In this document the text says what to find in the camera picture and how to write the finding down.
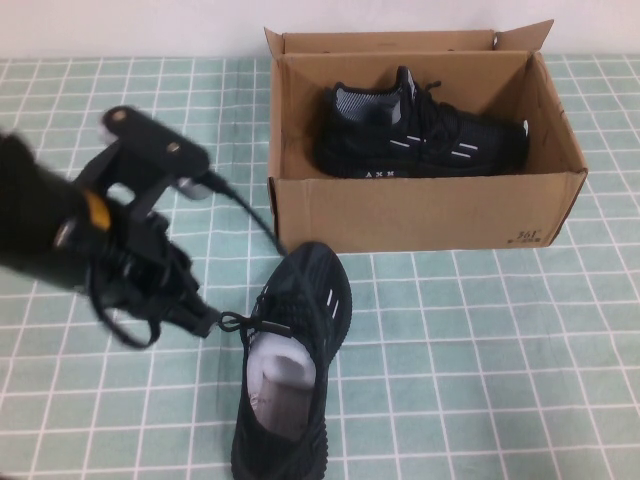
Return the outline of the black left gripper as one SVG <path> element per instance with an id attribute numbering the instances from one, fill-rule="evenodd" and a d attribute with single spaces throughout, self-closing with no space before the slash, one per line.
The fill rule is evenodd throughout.
<path id="1" fill-rule="evenodd" d="M 221 312 L 199 295 L 191 258 L 168 237 L 154 206 L 182 174 L 145 164 L 87 166 L 74 180 L 44 178 L 62 213 L 51 253 L 69 266 L 55 278 L 81 286 L 96 314 L 118 308 L 206 338 Z"/>

